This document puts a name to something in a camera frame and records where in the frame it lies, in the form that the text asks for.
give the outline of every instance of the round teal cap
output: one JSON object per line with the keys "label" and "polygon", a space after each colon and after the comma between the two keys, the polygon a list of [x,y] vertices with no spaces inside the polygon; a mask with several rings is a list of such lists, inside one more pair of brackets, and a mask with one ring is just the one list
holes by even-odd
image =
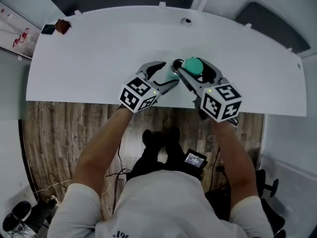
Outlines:
{"label": "round teal cap", "polygon": [[204,70],[202,61],[195,57],[186,59],[182,67],[193,75],[200,75]]}

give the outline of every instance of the black and white marker cube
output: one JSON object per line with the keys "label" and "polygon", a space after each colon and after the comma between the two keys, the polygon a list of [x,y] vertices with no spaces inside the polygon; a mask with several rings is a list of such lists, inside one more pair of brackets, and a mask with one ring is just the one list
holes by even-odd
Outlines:
{"label": "black and white marker cube", "polygon": [[241,94],[232,84],[204,89],[201,109],[217,122],[236,117],[242,103]]}
{"label": "black and white marker cube", "polygon": [[122,86],[119,101],[133,113],[153,105],[159,97],[159,91],[153,88],[141,76],[134,74]]}

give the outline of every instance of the forearm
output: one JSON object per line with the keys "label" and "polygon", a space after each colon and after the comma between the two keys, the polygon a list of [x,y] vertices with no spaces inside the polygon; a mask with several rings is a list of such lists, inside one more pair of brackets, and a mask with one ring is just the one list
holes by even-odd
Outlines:
{"label": "forearm", "polygon": [[220,156],[231,190],[235,193],[233,204],[244,197],[257,195],[255,169],[250,156],[241,145],[229,122],[212,122]]}
{"label": "forearm", "polygon": [[101,195],[104,175],[117,152],[122,136],[133,116],[126,108],[117,110],[89,141],[80,155],[73,182],[92,187]]}

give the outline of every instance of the wooden floor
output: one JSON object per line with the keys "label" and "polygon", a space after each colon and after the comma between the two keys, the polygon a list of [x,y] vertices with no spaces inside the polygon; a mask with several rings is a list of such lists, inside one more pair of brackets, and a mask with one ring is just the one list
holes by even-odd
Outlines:
{"label": "wooden floor", "polygon": [[[28,118],[23,121],[23,137],[29,168],[37,190],[46,189],[56,182],[72,179],[76,162],[87,142],[111,117],[116,105],[29,102]],[[260,149],[263,115],[242,113],[238,117],[237,134],[254,162]],[[211,134],[209,122],[201,121],[193,109],[152,107],[135,114],[121,142],[120,156],[125,167],[132,169],[141,157],[144,145],[142,133],[145,129],[167,131],[177,126],[181,131],[180,144],[184,152],[191,148],[207,156],[202,185],[205,191],[211,183],[211,169],[217,153],[217,142]],[[166,161],[165,149],[161,149],[158,160]],[[118,156],[115,157],[108,174],[121,170]],[[102,198],[102,214],[108,218],[112,213],[114,180],[109,177],[110,188]],[[125,183],[125,175],[119,180],[117,196]],[[226,183],[222,174],[214,172],[213,188]],[[67,188],[70,182],[63,185]],[[43,199],[55,194],[63,200],[66,188],[53,186],[39,192]]]}

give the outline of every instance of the curved desk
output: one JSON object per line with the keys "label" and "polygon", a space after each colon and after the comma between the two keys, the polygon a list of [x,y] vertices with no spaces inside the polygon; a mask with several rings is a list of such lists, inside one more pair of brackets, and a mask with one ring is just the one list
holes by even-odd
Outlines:
{"label": "curved desk", "polygon": [[[189,18],[192,26],[180,23]],[[206,59],[243,94],[242,112],[305,116],[301,59],[271,38],[230,19],[195,10],[128,6],[66,18],[65,35],[41,35],[33,56],[27,100],[118,104],[122,82],[142,64]],[[180,82],[157,106],[194,108]]]}

